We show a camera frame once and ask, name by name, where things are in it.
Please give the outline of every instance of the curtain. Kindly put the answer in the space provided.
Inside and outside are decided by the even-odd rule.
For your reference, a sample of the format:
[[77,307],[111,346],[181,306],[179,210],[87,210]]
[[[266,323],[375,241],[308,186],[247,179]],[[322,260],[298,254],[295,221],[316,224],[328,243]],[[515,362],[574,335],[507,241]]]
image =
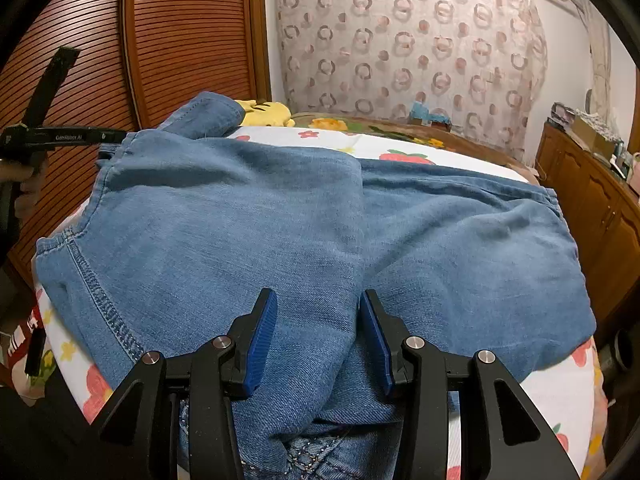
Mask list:
[[574,0],[582,22],[589,34],[593,82],[591,83],[590,113],[597,113],[609,123],[611,41],[609,23],[589,0]]
[[533,0],[277,0],[287,104],[406,122],[414,102],[522,160],[546,72]]

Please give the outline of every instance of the stuffed toy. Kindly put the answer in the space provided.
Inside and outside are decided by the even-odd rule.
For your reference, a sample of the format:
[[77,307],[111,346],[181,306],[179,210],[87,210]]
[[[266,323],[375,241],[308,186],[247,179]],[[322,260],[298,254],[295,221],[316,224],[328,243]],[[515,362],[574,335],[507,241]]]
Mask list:
[[245,111],[240,126],[295,126],[291,112],[282,103],[262,103],[236,101]]

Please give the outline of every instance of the wooden cabinet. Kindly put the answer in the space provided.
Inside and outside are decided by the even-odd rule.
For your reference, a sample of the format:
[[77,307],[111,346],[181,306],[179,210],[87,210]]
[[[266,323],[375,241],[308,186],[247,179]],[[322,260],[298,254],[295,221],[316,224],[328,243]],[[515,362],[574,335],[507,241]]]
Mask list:
[[564,218],[569,229],[574,228],[580,222],[578,204],[582,201],[580,180],[584,171],[585,159],[582,150],[578,146],[571,146],[563,142],[556,148],[556,163],[552,170],[553,186],[558,195]]
[[615,218],[620,194],[599,172],[584,173],[584,181],[578,181],[580,194],[575,204],[577,219],[570,229],[578,245],[580,264],[587,270],[602,249],[602,239]]
[[586,273],[591,306],[605,319],[624,299],[640,270],[640,212],[624,200],[607,220],[597,259]]
[[540,175],[540,184],[545,187],[553,187],[553,170],[556,166],[558,154],[558,136],[547,134],[546,129],[540,140],[538,156],[536,157],[536,169]]
[[536,157],[541,183],[558,195],[578,246],[591,307],[603,342],[634,313],[625,301],[640,278],[640,206],[625,182],[565,133],[545,125]]

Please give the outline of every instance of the light blue denim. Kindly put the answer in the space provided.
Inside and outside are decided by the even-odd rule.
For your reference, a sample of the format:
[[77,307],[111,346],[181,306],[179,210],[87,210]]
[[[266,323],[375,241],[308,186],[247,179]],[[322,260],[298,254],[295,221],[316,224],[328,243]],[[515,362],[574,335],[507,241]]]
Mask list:
[[38,241],[36,269],[113,388],[143,352],[193,351],[273,288],[262,384],[234,403],[246,478],[391,478],[402,406],[356,338],[365,288],[412,333],[491,349],[518,380],[593,333],[553,191],[218,138],[241,121],[232,103],[201,94],[129,134],[78,225]]

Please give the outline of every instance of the louvered wooden door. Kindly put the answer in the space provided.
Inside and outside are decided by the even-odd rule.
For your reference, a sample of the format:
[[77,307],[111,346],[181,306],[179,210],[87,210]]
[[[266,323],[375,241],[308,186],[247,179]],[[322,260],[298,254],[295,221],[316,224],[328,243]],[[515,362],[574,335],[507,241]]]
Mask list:
[[[158,126],[202,90],[269,98],[261,90],[269,88],[264,57],[254,63],[264,35],[264,4],[250,0],[52,0],[0,73],[0,127],[20,120],[63,45],[81,54],[45,124],[133,131]],[[91,193],[95,154],[90,147],[49,155],[36,212],[9,254],[28,283],[37,238],[49,235]]]

